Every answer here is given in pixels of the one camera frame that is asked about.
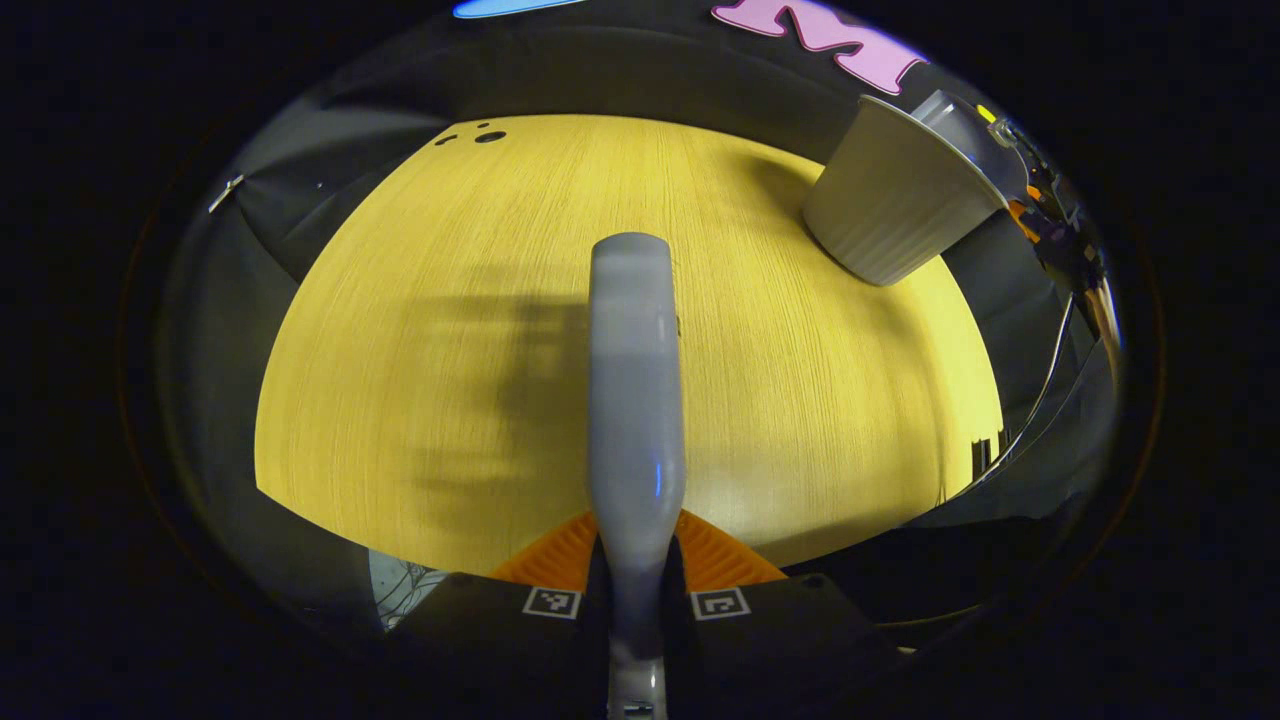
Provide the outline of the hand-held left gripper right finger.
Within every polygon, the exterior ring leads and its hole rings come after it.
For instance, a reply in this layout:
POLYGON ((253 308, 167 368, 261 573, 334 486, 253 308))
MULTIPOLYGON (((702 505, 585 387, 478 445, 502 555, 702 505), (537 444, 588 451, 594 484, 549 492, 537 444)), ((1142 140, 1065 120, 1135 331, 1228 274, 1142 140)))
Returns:
POLYGON ((817 701, 906 661, 827 575, 788 577, 684 510, 663 607, 672 701, 817 701))

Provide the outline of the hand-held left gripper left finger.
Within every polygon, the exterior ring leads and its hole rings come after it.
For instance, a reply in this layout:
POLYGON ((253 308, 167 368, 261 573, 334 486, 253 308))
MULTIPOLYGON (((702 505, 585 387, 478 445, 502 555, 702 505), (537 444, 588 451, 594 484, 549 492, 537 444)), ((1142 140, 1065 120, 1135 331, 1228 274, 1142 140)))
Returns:
POLYGON ((407 716, 605 717, 607 580, 590 512, 489 575, 445 575, 387 638, 407 716))

